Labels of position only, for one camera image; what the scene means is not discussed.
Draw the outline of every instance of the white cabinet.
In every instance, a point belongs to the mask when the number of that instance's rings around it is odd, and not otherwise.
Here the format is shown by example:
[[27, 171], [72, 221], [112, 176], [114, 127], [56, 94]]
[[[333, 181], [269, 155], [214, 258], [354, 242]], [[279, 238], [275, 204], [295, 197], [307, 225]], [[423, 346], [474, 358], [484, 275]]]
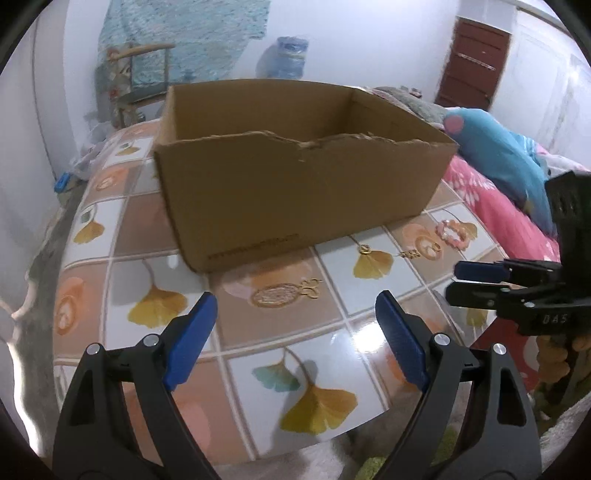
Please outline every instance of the white cabinet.
[[[582, 147], [576, 145], [583, 144], [587, 130], [581, 112], [590, 111], [588, 71], [572, 38], [520, 11], [490, 112], [507, 128], [535, 139], [552, 153], [568, 157], [569, 148], [569, 158], [582, 162]], [[574, 78], [580, 80], [576, 86]]]
[[573, 58], [569, 85], [550, 151], [591, 168], [591, 71]]

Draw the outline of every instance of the open cardboard box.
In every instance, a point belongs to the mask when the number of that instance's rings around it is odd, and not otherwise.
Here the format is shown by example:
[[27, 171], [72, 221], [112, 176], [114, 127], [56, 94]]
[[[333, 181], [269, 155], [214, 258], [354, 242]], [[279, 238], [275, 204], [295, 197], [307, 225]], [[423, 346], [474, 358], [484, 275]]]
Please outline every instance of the open cardboard box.
[[360, 89], [174, 86], [154, 154], [183, 258], [234, 267], [419, 214], [457, 145]]

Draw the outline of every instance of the metal pivot screw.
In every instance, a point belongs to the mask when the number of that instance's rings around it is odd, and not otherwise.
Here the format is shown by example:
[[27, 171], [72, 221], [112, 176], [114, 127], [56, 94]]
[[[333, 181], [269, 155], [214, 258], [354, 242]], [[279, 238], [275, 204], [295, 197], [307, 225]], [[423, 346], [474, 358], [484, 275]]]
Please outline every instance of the metal pivot screw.
[[507, 348], [502, 343], [495, 343], [492, 349], [499, 355], [505, 355], [507, 353]]
[[149, 335], [146, 335], [144, 337], [144, 340], [142, 340], [142, 342], [144, 343], [145, 346], [158, 345], [159, 341], [160, 341], [160, 337], [158, 335], [156, 335], [155, 333], [150, 333]]
[[100, 351], [100, 345], [98, 343], [91, 343], [86, 347], [86, 353], [89, 355], [96, 355]]
[[435, 343], [438, 345], [449, 345], [449, 342], [451, 342], [451, 340], [449, 339], [449, 337], [447, 335], [444, 335], [443, 333], [438, 333], [435, 336]]

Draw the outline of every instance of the table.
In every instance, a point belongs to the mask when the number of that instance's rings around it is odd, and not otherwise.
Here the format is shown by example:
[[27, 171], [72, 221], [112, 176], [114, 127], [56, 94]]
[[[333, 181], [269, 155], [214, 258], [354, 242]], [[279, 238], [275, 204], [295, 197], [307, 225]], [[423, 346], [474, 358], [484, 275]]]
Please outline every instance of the table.
[[[443, 298], [456, 262], [504, 257], [443, 182], [414, 219], [221, 273], [191, 272], [151, 156], [157, 129], [145, 122], [109, 141], [76, 213], [54, 314], [60, 403], [88, 344], [121, 348], [160, 333], [209, 290], [217, 324], [173, 396], [210, 461], [239, 463], [331, 439], [416, 401], [375, 320], [382, 290], [465, 345], [493, 321], [493, 312]], [[124, 391], [142, 452], [157, 459], [132, 385]]]

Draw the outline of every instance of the blue pillow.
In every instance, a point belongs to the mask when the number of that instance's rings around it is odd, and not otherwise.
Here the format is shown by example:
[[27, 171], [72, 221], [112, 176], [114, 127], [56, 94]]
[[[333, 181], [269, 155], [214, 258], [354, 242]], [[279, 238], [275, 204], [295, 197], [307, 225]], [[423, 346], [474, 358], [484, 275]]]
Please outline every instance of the blue pillow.
[[546, 235], [556, 226], [544, 190], [545, 172], [530, 157], [520, 135], [480, 109], [452, 109], [443, 119], [446, 134], [460, 145], [460, 155], [489, 178]]

